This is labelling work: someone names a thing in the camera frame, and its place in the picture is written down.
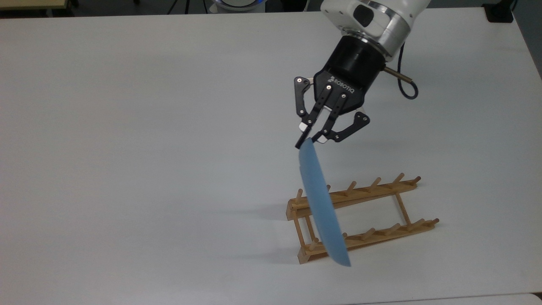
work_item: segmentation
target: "wooden peg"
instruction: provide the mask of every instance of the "wooden peg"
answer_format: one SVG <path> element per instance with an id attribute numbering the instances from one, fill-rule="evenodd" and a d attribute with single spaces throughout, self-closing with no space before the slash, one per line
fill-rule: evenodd
<path id="1" fill-rule="evenodd" d="M 318 243 L 319 239 L 318 238 L 314 238 L 311 242 L 311 244 L 309 245 L 308 249 L 310 251 L 313 251 L 314 248 L 316 247 L 317 243 Z"/>
<path id="2" fill-rule="evenodd" d="M 367 192 L 371 192 L 381 181 L 382 179 L 380 177 L 376 178 L 375 181 L 367 188 Z"/>
<path id="3" fill-rule="evenodd" d="M 391 233 L 397 231 L 401 227 L 401 224 L 394 224 L 393 227 L 385 230 L 384 236 L 389 236 Z"/>
<path id="4" fill-rule="evenodd" d="M 299 201 L 301 200 L 301 195 L 303 195 L 303 189 L 298 189 L 298 195 L 295 197 L 295 203 L 299 204 Z"/>
<path id="5" fill-rule="evenodd" d="M 435 219 L 433 219 L 433 220 L 428 220 L 428 221 L 426 221 L 424 225 L 429 226 L 429 227 L 430 227 L 430 226 L 434 226 L 434 225 L 435 225 L 437 222 L 439 222 L 439 221 L 440 221 L 440 220 L 439 220 L 438 218 L 435 218 Z"/>
<path id="6" fill-rule="evenodd" d="M 410 232 L 410 231 L 414 230 L 415 228 L 423 225 L 424 223 L 425 223 L 425 219 L 422 218 L 422 219 L 418 220 L 417 222 L 411 224 L 410 226 L 407 226 L 406 230 Z"/>
<path id="7" fill-rule="evenodd" d="M 363 233 L 363 235 L 361 236 L 361 240 L 365 240 L 365 239 L 368 239 L 369 236 L 373 235 L 373 233 L 376 231 L 375 228 L 370 228 L 369 230 L 367 230 L 367 232 Z"/>
<path id="8" fill-rule="evenodd" d="M 414 180 L 412 180 L 412 181 L 410 182 L 410 185 L 415 186 L 416 183 L 418 183 L 418 181 L 421 180 L 421 179 L 422 179 L 422 178 L 421 178 L 420 176 L 414 178 Z"/>
<path id="9" fill-rule="evenodd" d="M 392 185 L 392 186 L 395 186 L 396 184 L 398 184 L 398 183 L 401 181 L 401 179 L 402 179 L 403 177 L 405 177 L 405 174 L 400 173 L 400 174 L 397 176 L 397 178 L 395 178 L 395 180 L 391 183 L 391 185 Z"/>
<path id="10" fill-rule="evenodd" d="M 403 199 L 401 199 L 401 196 L 399 193 L 395 193 L 395 198 L 397 199 L 397 203 L 399 204 L 399 208 L 401 209 L 401 213 L 403 213 L 403 217 L 405 219 L 406 225 L 410 226 L 410 218 L 407 214 L 407 209 L 405 208 L 405 205 L 403 204 Z"/>
<path id="11" fill-rule="evenodd" d="M 352 181 L 352 183 L 350 184 L 350 186 L 348 187 L 348 189 L 346 191 L 344 191 L 344 195 L 345 196 L 349 196 L 350 193 L 352 193 L 352 190 L 354 189 L 354 187 L 356 187 L 356 182 L 355 181 Z"/>

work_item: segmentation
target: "white table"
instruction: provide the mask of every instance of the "white table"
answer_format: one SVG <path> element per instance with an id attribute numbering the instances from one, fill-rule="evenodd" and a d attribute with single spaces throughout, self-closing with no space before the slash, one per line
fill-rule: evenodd
<path id="1" fill-rule="evenodd" d="M 332 190 L 422 177 L 434 230 L 299 265 L 293 78 L 320 13 L 0 20 L 0 303 L 347 304 L 542 290 L 542 82 L 515 23 L 428 9 L 372 122 L 318 145 Z M 391 199 L 343 230 L 400 221 Z"/>

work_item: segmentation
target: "black cable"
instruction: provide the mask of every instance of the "black cable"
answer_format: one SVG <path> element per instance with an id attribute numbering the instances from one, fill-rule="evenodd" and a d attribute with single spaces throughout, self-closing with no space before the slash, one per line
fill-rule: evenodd
<path id="1" fill-rule="evenodd" d="M 173 7 L 175 7 L 175 4 L 177 4 L 177 0 L 173 1 L 173 4 L 171 5 L 170 10 L 167 11 L 166 15 L 169 15 L 171 13 L 171 11 L 173 10 Z"/>
<path id="2" fill-rule="evenodd" d="M 186 0 L 186 5 L 184 6 L 184 14 L 188 14 L 188 7 L 190 6 L 190 0 Z"/>
<path id="3" fill-rule="evenodd" d="M 401 46 L 401 51 L 399 51 L 399 59 L 398 59 L 398 63 L 397 63 L 397 72 L 398 73 L 401 73 L 401 61 L 403 61 L 403 49 L 404 48 L 405 48 L 405 44 L 403 44 Z M 400 79 L 397 79 L 397 83 L 399 84 L 399 90 L 401 91 L 401 93 L 403 94 L 404 97 L 406 97 L 408 99 L 415 99 L 415 98 L 418 97 L 418 86 L 416 86 L 416 84 L 414 84 L 413 81 L 410 83 L 412 88 L 414 88 L 414 95 L 413 96 L 408 95 L 405 92 L 405 90 L 403 90 L 403 84 L 401 84 Z"/>

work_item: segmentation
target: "gray floor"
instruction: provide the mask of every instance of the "gray floor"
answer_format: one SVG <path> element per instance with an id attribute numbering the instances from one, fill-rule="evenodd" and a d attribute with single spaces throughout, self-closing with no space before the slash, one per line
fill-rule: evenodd
<path id="1" fill-rule="evenodd" d="M 205 14 L 203 1 L 207 7 L 212 0 L 192 0 L 189 14 Z M 78 8 L 72 8 L 75 16 L 121 16 L 121 15 L 164 15 L 174 0 L 141 0 L 135 5 L 132 0 L 79 0 Z M 322 0 L 311 0 L 309 11 L 317 11 Z M 433 0 L 430 8 L 480 7 L 482 3 L 496 3 L 497 0 Z M 186 0 L 178 0 L 172 14 L 184 14 Z M 280 0 L 268 0 L 268 12 L 282 11 Z M 529 47 L 534 63 L 542 75 L 542 1 L 518 0 L 514 16 Z"/>

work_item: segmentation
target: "blue dish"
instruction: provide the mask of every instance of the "blue dish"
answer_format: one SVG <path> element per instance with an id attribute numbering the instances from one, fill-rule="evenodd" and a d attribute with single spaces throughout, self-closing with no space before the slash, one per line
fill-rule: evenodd
<path id="1" fill-rule="evenodd" d="M 307 193 L 308 205 L 327 253 L 338 264 L 350 266 L 339 221 L 310 138 L 306 139 L 299 149 L 299 169 Z"/>

